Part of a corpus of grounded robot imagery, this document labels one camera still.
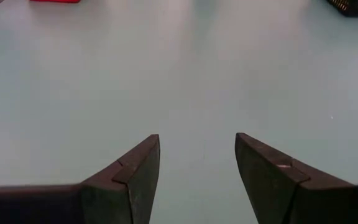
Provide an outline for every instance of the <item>tabletop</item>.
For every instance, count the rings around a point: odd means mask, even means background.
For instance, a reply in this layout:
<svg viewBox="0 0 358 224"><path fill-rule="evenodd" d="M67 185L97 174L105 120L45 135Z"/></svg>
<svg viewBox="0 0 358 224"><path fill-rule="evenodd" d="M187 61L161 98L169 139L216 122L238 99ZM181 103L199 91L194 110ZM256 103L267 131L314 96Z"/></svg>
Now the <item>tabletop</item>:
<svg viewBox="0 0 358 224"><path fill-rule="evenodd" d="M151 223L257 223L236 132L358 184L358 19L323 0L0 4L0 185L79 182L159 133Z"/></svg>

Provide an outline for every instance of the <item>light blue table surface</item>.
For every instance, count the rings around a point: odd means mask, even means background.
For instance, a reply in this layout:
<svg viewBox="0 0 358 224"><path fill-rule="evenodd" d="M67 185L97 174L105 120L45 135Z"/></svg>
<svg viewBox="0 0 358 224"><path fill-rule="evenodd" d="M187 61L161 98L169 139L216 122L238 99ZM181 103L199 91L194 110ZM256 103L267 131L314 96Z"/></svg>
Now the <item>light blue table surface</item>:
<svg viewBox="0 0 358 224"><path fill-rule="evenodd" d="M358 19L323 0L0 4L0 185L160 134L150 223L257 223L236 132L358 184Z"/></svg>

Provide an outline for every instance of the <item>black plastic crate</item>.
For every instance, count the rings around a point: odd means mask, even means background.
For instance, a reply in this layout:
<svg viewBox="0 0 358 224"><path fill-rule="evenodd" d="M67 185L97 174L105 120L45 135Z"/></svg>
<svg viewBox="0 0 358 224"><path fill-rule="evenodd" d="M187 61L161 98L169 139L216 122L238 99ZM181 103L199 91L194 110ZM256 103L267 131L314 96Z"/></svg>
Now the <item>black plastic crate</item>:
<svg viewBox="0 0 358 224"><path fill-rule="evenodd" d="M358 16L358 0L327 0L345 16Z"/></svg>

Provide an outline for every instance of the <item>black basket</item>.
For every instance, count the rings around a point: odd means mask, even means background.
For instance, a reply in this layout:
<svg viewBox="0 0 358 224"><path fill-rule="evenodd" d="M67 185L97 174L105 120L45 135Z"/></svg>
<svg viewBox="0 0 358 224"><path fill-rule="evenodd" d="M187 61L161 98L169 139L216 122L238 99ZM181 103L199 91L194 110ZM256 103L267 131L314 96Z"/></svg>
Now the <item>black basket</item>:
<svg viewBox="0 0 358 224"><path fill-rule="evenodd" d="M327 0L345 16L358 16L358 0Z"/></svg>

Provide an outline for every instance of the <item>red object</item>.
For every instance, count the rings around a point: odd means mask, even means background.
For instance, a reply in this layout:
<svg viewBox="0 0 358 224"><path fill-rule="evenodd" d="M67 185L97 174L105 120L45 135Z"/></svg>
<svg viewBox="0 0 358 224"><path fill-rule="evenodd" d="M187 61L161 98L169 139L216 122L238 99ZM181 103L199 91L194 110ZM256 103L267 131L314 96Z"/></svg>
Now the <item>red object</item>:
<svg viewBox="0 0 358 224"><path fill-rule="evenodd" d="M30 1L48 1L48 2L62 2L62 3L79 3L80 0L30 0Z"/></svg>

